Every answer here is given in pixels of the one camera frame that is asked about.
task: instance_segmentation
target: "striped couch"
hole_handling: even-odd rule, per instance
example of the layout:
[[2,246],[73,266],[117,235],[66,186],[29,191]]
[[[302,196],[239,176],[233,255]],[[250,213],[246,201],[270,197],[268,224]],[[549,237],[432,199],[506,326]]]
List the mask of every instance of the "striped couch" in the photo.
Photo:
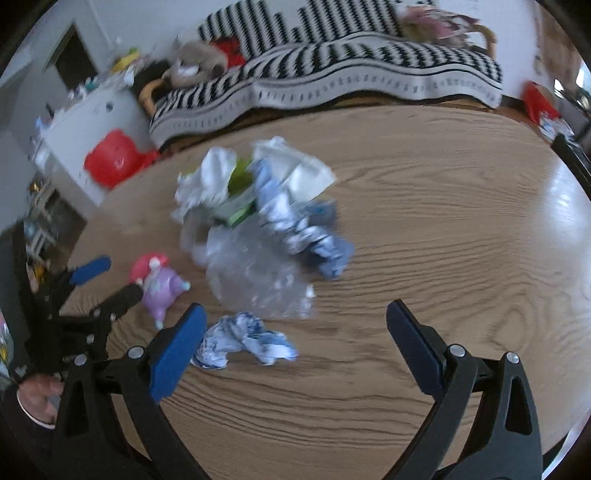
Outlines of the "striped couch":
[[253,108],[304,109],[355,92],[405,100],[466,95],[491,108],[501,102],[495,60],[403,40],[389,0],[280,3],[274,12],[272,0],[242,0],[207,17],[199,38],[238,37],[247,64],[163,97],[150,126],[157,147],[226,127]]

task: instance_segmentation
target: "wood grain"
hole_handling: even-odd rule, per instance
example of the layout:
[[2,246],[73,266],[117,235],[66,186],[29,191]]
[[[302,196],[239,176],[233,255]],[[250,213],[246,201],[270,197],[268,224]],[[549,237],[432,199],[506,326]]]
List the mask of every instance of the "wood grain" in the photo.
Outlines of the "wood grain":
[[[385,106],[316,113],[246,129],[156,165],[112,192],[71,264],[98,254],[111,272],[72,297],[88,310],[126,283],[131,263],[164,251],[194,287],[209,321],[224,311],[204,272],[178,248],[170,219],[176,177],[212,145],[250,152],[282,135],[328,163],[340,231],[356,245],[343,277],[315,284],[311,320],[267,322],[301,352],[262,367],[237,354],[223,371],[189,368],[163,402],[172,425],[214,479],[382,478],[425,418],[417,388],[385,327],[402,298],[417,318],[472,354],[518,352],[548,449],[591,406],[591,203],[568,168],[528,128],[457,109]],[[109,353],[147,344],[139,306],[119,321]],[[466,413],[446,462],[469,431]]]

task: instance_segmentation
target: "red bag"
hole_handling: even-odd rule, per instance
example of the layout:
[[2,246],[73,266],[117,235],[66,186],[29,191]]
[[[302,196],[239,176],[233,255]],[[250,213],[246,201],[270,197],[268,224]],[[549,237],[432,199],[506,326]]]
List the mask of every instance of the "red bag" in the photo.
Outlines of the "red bag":
[[113,130],[86,156],[84,168],[97,183],[112,190],[149,167],[158,156],[157,150],[139,153],[130,137],[122,130]]
[[540,114],[542,112],[550,119],[560,117],[560,114],[552,106],[548,98],[546,98],[546,95],[551,96],[551,93],[536,82],[527,82],[525,84],[525,92],[523,94],[525,109],[527,110],[527,115],[537,125],[540,124]]

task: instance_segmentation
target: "blue gripper pad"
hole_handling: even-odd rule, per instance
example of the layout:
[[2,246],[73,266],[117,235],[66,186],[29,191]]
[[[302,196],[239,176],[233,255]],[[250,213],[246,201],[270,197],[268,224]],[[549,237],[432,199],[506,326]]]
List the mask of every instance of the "blue gripper pad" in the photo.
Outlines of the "blue gripper pad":
[[161,330],[148,345],[150,395],[156,403],[173,394],[207,330],[205,309],[193,303],[177,324]]
[[84,285],[86,282],[98,277],[101,273],[106,272],[111,268],[111,259],[106,255],[97,257],[91,260],[86,265],[78,267],[72,272],[70,277],[70,285],[79,287]]
[[386,324],[421,392],[436,401],[442,398],[443,365],[421,331],[430,327],[418,323],[402,300],[388,305]]

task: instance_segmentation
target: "metal screw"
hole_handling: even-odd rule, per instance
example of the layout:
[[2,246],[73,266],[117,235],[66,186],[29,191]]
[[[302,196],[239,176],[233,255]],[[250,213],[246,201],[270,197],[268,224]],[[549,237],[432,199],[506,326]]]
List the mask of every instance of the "metal screw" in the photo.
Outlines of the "metal screw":
[[81,367],[86,363],[86,360],[88,359],[86,358],[85,354],[81,353],[80,355],[76,355],[76,358],[74,359],[74,365]]
[[140,346],[134,346],[129,349],[129,352],[127,352],[127,356],[129,358],[133,358],[134,360],[136,360],[138,358],[142,358],[143,355],[144,355],[144,349],[141,348]]
[[511,362],[512,364],[518,364],[519,355],[513,352],[507,352],[507,360],[509,360],[509,362]]
[[466,355],[466,349],[462,345],[454,344],[449,348],[450,353],[458,358]]

